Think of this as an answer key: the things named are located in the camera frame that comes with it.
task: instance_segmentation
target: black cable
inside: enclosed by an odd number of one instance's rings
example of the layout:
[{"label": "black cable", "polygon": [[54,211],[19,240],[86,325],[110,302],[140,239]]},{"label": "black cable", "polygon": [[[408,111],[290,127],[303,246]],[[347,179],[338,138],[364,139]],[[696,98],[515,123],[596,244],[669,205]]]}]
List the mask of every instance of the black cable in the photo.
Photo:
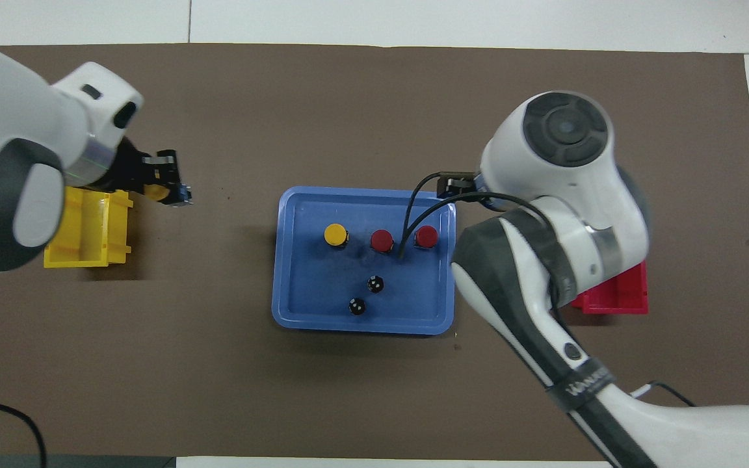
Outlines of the black cable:
[{"label": "black cable", "polygon": [[167,460],[166,463],[164,463],[164,465],[161,466],[161,468],[166,468],[166,466],[169,466],[169,465],[175,466],[175,463],[173,463],[175,461],[176,461],[175,457],[173,456],[172,458],[170,458],[169,460]]},{"label": "black cable", "polygon": [[659,386],[660,388],[663,388],[663,390],[666,390],[669,393],[672,393],[678,400],[681,400],[685,405],[696,406],[696,404],[693,403],[689,398],[683,396],[680,391],[675,390],[674,388],[672,388],[669,385],[666,385],[660,380],[650,380],[650,382],[648,382],[646,385]]},{"label": "black cable", "polygon": [[418,196],[418,192],[424,187],[424,184],[428,183],[428,181],[433,180],[435,177],[440,177],[441,172],[433,172],[432,174],[429,174],[427,177],[424,177],[421,179],[421,181],[418,183],[417,186],[415,186],[415,189],[412,191],[412,196],[410,196],[410,202],[406,205],[406,215],[404,216],[404,227],[401,231],[401,245],[404,245],[406,243],[406,226],[410,224],[410,211],[412,211],[412,205],[415,202],[415,197]]},{"label": "black cable", "polygon": [[450,196],[450,198],[445,198],[441,201],[438,201],[432,207],[427,208],[424,213],[421,213],[420,216],[416,217],[415,221],[412,222],[411,225],[409,225],[406,229],[404,229],[403,236],[401,239],[401,245],[398,248],[398,258],[404,257],[404,250],[406,249],[406,241],[408,240],[408,234],[410,234],[412,231],[414,231],[416,228],[418,228],[418,225],[424,221],[426,217],[431,215],[432,213],[435,213],[435,211],[439,210],[444,205],[449,205],[450,203],[455,202],[479,202],[485,198],[500,198],[502,200],[507,200],[509,202],[514,202],[517,205],[520,205],[521,207],[528,208],[528,210],[532,211],[534,214],[536,214],[542,222],[545,224],[546,228],[554,234],[554,237],[556,237],[556,231],[553,229],[553,225],[551,224],[550,220],[547,219],[547,216],[545,216],[544,213],[541,212],[537,207],[534,205],[531,205],[528,201],[525,201],[522,198],[518,198],[517,196],[508,195],[506,193],[496,193],[496,192],[468,192],[468,193],[460,193],[459,195]]},{"label": "black cable", "polygon": [[45,452],[45,442],[42,441],[42,433],[39,432],[39,428],[36,427],[36,424],[33,423],[33,420],[24,412],[21,412],[15,408],[11,408],[10,406],[2,405],[1,403],[0,411],[6,412],[9,415],[14,415],[15,417],[24,421],[24,423],[27,424],[28,427],[30,427],[31,432],[33,433],[33,437],[36,439],[36,445],[39,446],[39,466],[41,466],[41,468],[46,468],[46,466],[48,465],[48,455]]}]

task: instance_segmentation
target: brown mat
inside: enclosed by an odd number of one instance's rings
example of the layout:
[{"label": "brown mat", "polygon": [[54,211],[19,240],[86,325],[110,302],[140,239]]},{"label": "brown mat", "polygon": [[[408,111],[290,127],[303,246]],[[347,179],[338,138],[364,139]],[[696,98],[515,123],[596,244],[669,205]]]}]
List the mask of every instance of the brown mat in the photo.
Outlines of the brown mat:
[{"label": "brown mat", "polygon": [[[4,47],[49,80],[93,60],[146,104],[194,207],[135,198],[133,254],[0,275],[0,402],[52,453],[597,460],[460,298],[432,338],[289,331],[270,315],[280,195],[472,170],[531,95],[591,95],[654,210],[651,313],[574,331],[633,390],[749,404],[749,102],[740,55],[323,45]],[[490,216],[458,208],[460,228]],[[658,391],[651,402],[678,405]],[[0,415],[0,453],[32,452]]]}]

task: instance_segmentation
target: red cap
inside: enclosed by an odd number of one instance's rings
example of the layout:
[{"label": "red cap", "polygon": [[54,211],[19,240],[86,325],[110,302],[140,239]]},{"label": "red cap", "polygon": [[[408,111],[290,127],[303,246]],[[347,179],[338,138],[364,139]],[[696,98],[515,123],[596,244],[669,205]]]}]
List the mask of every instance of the red cap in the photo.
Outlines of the red cap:
[{"label": "red cap", "polygon": [[395,241],[392,239],[392,234],[389,234],[389,231],[386,231],[386,229],[378,229],[377,231],[372,232],[372,238],[369,245],[371,245],[372,249],[375,249],[375,251],[389,253],[392,252],[392,246],[395,245]]},{"label": "red cap", "polygon": [[438,231],[433,226],[421,226],[415,232],[415,245],[420,248],[431,249],[438,243]]}]

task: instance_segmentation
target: yellow cap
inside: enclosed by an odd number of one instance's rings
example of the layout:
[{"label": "yellow cap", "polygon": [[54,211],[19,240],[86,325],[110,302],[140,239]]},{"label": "yellow cap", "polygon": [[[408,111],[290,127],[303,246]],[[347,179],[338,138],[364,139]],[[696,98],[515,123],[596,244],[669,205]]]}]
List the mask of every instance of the yellow cap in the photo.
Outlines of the yellow cap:
[{"label": "yellow cap", "polygon": [[328,245],[338,248],[348,242],[348,231],[345,230],[342,224],[334,223],[325,228],[323,237]]},{"label": "yellow cap", "polygon": [[169,189],[160,185],[145,185],[143,186],[143,195],[159,202],[169,195]]}]

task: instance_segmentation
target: small black object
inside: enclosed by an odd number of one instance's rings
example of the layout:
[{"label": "small black object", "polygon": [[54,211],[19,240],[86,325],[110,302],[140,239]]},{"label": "small black object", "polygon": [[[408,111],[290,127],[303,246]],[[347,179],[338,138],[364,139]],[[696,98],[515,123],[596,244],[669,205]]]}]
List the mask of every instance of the small black object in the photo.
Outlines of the small black object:
[{"label": "small black object", "polygon": [[580,354],[579,348],[574,346],[573,343],[565,343],[565,356],[568,356],[568,359],[574,359],[574,361],[577,361],[577,359],[582,358],[583,355]]},{"label": "small black object", "polygon": [[360,299],[360,297],[354,297],[354,299],[348,301],[348,310],[359,316],[366,311],[366,301]]},{"label": "small black object", "polygon": [[127,127],[127,125],[129,125],[129,121],[135,115],[135,112],[137,112],[137,104],[129,101],[129,103],[126,103],[123,107],[121,107],[120,110],[117,111],[112,123],[117,128],[125,128]]},{"label": "small black object", "polygon": [[163,205],[181,205],[192,200],[192,192],[181,182],[178,172],[178,154],[175,150],[161,150],[152,157],[138,151],[131,141],[123,136],[112,166],[93,183],[81,189],[96,192],[114,192],[126,190],[146,195],[146,185],[158,185],[169,189],[169,195],[159,200]]},{"label": "small black object", "polygon": [[450,198],[476,191],[475,173],[473,172],[439,172],[435,196]]},{"label": "small black object", "polygon": [[371,278],[369,278],[369,281],[366,281],[366,287],[369,288],[369,291],[372,291],[372,293],[375,293],[375,294],[380,293],[380,291],[383,291],[383,286],[384,286],[383,278],[377,275],[372,276]]},{"label": "small black object", "polygon": [[98,100],[103,95],[101,92],[98,91],[97,88],[94,88],[94,86],[90,84],[84,84],[82,88],[80,88],[80,91],[85,92],[87,95],[91,96],[92,99]]}]

